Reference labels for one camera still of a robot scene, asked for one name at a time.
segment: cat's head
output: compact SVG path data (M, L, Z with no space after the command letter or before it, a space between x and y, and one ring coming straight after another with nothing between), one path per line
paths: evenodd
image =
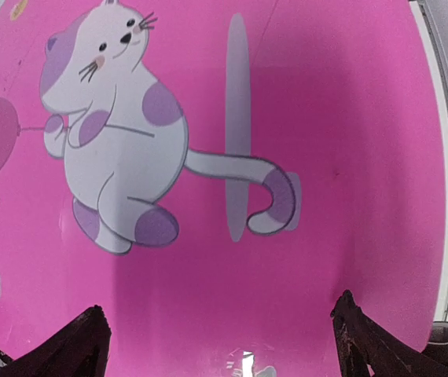
M118 0L104 0L46 43L40 82L41 98L51 112L88 108L94 95L109 90L118 77L140 63L156 20Z

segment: cat's belly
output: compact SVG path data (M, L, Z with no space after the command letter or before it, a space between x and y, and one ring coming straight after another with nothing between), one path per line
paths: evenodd
M67 143L65 175L72 194L97 209L105 184L114 180L118 196L155 202L179 176L187 153L185 121L154 137L105 127L89 144L73 148Z

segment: pink surface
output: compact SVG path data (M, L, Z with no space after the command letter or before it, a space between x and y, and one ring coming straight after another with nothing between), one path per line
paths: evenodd
M75 222L42 132L22 132L0 171L0 348L19 357L99 304L113 334L108 376L229 376L230 353L246 349L280 377L332 377L329 313L349 288L421 349L445 196L435 97L407 2L124 3L156 11L145 65L184 108L190 147L211 152L224 151L227 33L242 14L252 153L299 175L299 227L234 243L224 181L183 171L162 200L180 224L176 242L106 253ZM22 129L42 128L46 41L97 2L30 0L11 21L14 5L0 10L0 97ZM252 187L249 213L267 204Z

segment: white and purple cat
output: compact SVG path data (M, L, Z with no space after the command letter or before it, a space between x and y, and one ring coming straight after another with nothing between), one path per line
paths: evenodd
M256 234L292 220L296 194L276 164L189 149L181 106L142 63L156 18L105 0L46 44L40 93L48 153L64 160L81 229L114 254L132 244L161 247L178 236L175 217L157 202L182 168L210 178L262 185L271 205L248 218ZM68 116L64 126L63 115Z

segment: cat's tail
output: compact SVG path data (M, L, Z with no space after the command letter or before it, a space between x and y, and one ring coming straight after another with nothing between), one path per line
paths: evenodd
M287 174L274 163L247 156L231 156L189 150L185 167L210 178L235 179L262 185L272 196L271 205L252 214L248 228L258 234L284 229L296 211L296 194Z

